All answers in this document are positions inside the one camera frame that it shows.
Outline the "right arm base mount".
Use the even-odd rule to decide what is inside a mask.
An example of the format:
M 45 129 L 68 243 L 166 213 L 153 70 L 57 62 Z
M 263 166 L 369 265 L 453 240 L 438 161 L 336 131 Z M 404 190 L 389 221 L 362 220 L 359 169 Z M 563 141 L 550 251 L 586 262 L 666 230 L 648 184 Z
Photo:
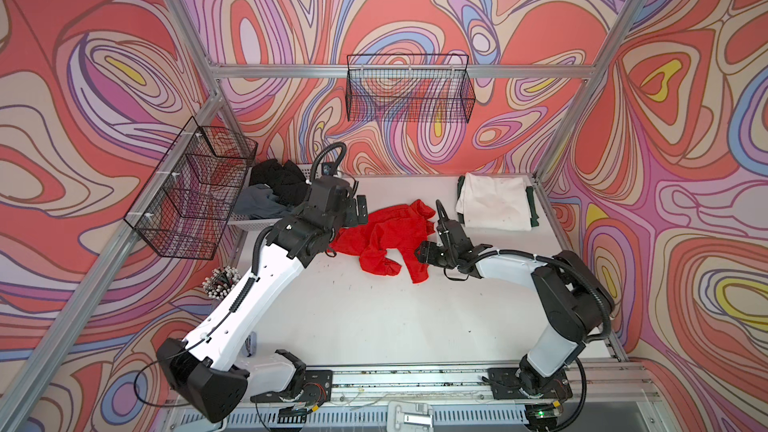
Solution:
M 481 380 L 491 388 L 492 396 L 496 400 L 564 402 L 573 397 L 563 368 L 549 377 L 539 376 L 534 369 L 489 368 Z

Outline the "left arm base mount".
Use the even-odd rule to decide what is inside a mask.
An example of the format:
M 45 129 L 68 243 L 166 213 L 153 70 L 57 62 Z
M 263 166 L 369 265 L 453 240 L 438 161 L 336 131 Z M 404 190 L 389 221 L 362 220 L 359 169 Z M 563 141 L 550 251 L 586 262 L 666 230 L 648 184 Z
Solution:
M 250 401 L 256 404 L 322 405 L 331 399 L 333 376 L 331 369 L 310 369 L 301 372 L 297 379 L 292 379 L 285 390 L 254 395 Z

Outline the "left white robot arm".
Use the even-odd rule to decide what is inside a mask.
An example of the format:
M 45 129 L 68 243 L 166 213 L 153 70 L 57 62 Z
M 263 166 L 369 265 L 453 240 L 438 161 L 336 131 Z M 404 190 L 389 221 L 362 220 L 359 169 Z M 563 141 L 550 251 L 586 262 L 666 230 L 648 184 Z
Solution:
M 330 251 L 341 229 L 366 221 L 367 203 L 357 196 L 356 181 L 312 179 L 307 198 L 260 232 L 250 269 L 214 311 L 184 338 L 157 348 L 171 389 L 211 423 L 224 420 L 245 398 L 301 397 L 306 366 L 298 357 L 277 349 L 246 359 L 241 350 L 280 293 L 317 255 Z

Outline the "red t-shirt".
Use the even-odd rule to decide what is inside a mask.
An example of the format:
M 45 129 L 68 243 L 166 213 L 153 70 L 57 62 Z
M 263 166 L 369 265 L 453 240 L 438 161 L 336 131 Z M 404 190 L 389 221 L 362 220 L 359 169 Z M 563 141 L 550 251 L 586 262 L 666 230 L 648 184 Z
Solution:
M 435 232 L 431 219 L 436 211 L 421 200 L 374 211 L 368 223 L 344 228 L 331 243 L 335 252 L 357 257 L 360 268 L 382 277 L 397 276 L 402 265 L 388 257 L 390 250 L 400 253 L 414 284 L 428 280 L 428 266 L 421 263 L 416 252 Z

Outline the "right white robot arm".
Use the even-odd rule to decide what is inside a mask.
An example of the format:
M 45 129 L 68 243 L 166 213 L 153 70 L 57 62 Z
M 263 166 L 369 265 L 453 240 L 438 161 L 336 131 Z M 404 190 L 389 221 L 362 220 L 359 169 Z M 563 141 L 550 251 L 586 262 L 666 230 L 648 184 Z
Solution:
M 452 269 L 467 277 L 499 279 L 534 291 L 548 325 L 520 360 L 512 384 L 526 397 L 554 389 L 556 376 L 586 346 L 610 334 L 615 302 L 583 260 L 572 251 L 549 257 L 472 243 L 456 220 L 438 221 L 437 242 L 414 252 L 419 263 Z

